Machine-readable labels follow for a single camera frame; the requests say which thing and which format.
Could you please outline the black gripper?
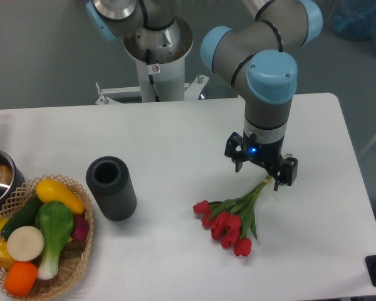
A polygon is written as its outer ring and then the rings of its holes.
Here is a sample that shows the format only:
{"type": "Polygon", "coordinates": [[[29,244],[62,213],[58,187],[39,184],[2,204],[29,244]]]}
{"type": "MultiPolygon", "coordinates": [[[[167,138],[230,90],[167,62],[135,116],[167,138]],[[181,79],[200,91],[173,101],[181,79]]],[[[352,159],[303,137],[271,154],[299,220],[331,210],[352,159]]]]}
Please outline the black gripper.
{"type": "Polygon", "coordinates": [[[270,144],[262,144],[257,138],[256,134],[244,134],[242,138],[233,132],[227,139],[224,155],[235,164],[235,172],[241,170],[243,162],[249,161],[273,173],[275,191],[280,186],[292,186],[298,173],[298,160],[281,156],[284,137],[270,144]]]}

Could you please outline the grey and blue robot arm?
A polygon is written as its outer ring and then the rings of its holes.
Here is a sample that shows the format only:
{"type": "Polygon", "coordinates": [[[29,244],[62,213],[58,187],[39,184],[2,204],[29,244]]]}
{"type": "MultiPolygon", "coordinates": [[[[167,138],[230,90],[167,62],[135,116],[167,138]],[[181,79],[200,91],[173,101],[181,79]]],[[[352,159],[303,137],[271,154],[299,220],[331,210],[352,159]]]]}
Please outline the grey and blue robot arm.
{"type": "MultiPolygon", "coordinates": [[[[313,1],[248,1],[255,21],[236,32],[211,29],[200,47],[204,64],[244,99],[244,130],[232,134],[225,155],[240,169],[249,161],[264,168],[277,186],[293,184],[298,161],[281,148],[298,67],[289,54],[316,38],[321,11],[313,1]]],[[[144,102],[184,99],[185,57],[193,44],[189,25],[173,1],[88,1],[88,14],[107,40],[123,38],[135,60],[144,102]]]]}

